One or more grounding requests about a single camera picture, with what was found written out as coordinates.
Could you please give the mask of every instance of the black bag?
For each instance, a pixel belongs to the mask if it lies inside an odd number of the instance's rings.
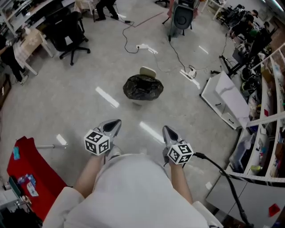
[[[129,99],[153,101],[162,93],[163,85],[154,77],[138,74],[126,81],[123,90]]]

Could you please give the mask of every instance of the tiled floor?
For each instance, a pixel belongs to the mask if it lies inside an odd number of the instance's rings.
[[[153,53],[147,49],[137,54],[124,50],[122,30],[127,25],[111,18],[96,23],[84,18],[85,35],[89,38],[84,46],[91,49],[91,54],[76,52],[71,67],[70,56],[59,60],[58,53],[50,58],[40,50],[35,54],[40,58],[34,58],[32,63],[39,74],[30,74],[24,86],[15,84],[5,102],[0,142],[0,173],[4,179],[17,139],[25,135],[34,137],[37,144],[56,144],[56,135],[60,134],[69,144],[67,149],[39,152],[67,184],[73,185],[90,156],[84,149],[83,136],[111,118],[122,119],[115,143],[125,153],[144,152],[163,162],[163,143],[141,126],[144,123],[161,135],[162,127],[170,125],[180,131],[194,151],[207,154],[222,167],[226,165],[237,132],[199,94],[210,77],[201,68],[220,70],[218,56],[223,51],[227,29],[211,20],[212,14],[205,10],[193,21],[193,30],[187,29],[185,36],[172,39],[181,61],[200,69],[195,81],[190,81],[179,73],[182,68],[168,43],[169,22],[161,24],[167,19],[164,7],[151,0],[120,0],[118,10],[135,26],[140,24],[125,31],[128,50],[135,51],[135,46],[142,43],[149,45],[158,52],[155,57],[159,67],[171,72],[160,71]],[[231,57],[232,52],[233,43],[228,40],[225,56]],[[164,91],[157,100],[139,107],[126,98],[122,87],[129,77],[138,74],[141,66],[156,70]],[[113,107],[96,88],[109,94],[119,106]],[[194,200],[204,202],[209,192],[205,184],[215,183],[218,170],[207,161],[193,158],[185,172]]]

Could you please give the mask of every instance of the plastic bag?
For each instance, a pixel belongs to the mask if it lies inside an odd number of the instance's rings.
[[[162,93],[163,85],[154,77],[138,74],[126,81],[123,90],[129,99],[153,101]]]

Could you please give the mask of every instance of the white cabinet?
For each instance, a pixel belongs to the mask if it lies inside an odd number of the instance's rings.
[[[249,122],[249,106],[224,71],[208,80],[201,97],[233,129]]]

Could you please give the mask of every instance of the speaker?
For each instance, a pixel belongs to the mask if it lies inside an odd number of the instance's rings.
[[[179,0],[175,2],[175,9],[173,13],[173,23],[178,29],[187,29],[194,16],[194,2],[195,0]]]

